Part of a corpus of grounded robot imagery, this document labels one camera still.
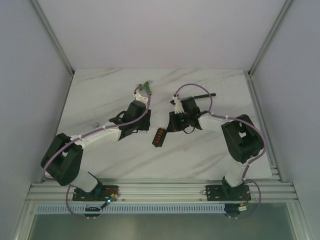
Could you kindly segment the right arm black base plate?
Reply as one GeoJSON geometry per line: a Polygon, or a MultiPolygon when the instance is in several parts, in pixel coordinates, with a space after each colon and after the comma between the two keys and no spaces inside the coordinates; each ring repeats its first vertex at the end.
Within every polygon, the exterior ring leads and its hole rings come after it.
{"type": "Polygon", "coordinates": [[[236,187],[227,185],[206,185],[205,194],[208,201],[250,201],[252,199],[249,186],[241,184],[236,187]]]}

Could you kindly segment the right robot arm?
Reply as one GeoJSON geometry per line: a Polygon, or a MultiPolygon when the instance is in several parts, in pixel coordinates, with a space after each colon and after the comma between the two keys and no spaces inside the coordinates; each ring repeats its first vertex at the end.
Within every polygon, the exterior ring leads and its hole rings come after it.
{"type": "Polygon", "coordinates": [[[248,115],[238,117],[219,116],[201,111],[193,97],[172,97],[174,111],[169,113],[168,133],[184,132],[192,127],[198,130],[221,131],[230,156],[233,158],[228,172],[222,178],[221,193],[228,200],[239,194],[239,186],[246,182],[246,174],[252,162],[266,151],[266,141],[248,115]]]}

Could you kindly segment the black fuse box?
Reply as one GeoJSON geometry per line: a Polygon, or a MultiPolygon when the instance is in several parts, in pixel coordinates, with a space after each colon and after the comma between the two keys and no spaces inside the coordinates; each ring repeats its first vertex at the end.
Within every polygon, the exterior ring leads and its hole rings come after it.
{"type": "Polygon", "coordinates": [[[163,127],[158,128],[153,138],[152,145],[156,148],[162,147],[164,140],[166,138],[166,135],[167,135],[167,130],[165,128],[163,127]]]}

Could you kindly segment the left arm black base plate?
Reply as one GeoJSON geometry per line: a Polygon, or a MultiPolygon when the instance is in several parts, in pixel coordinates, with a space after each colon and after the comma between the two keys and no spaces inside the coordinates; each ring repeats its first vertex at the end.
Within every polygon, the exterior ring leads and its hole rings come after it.
{"type": "Polygon", "coordinates": [[[105,202],[118,195],[118,185],[98,185],[91,192],[75,188],[72,200],[75,202],[105,202]]]}

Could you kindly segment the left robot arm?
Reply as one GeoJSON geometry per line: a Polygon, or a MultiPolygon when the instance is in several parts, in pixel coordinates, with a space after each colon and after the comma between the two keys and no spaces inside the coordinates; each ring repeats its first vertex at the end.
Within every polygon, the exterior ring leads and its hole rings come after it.
{"type": "Polygon", "coordinates": [[[83,158],[99,147],[120,141],[150,127],[150,103],[132,101],[127,110],[120,112],[96,129],[75,136],[56,135],[41,160],[43,173],[48,173],[61,186],[72,186],[84,191],[90,201],[102,196],[101,182],[90,172],[81,169],[83,158]]]}

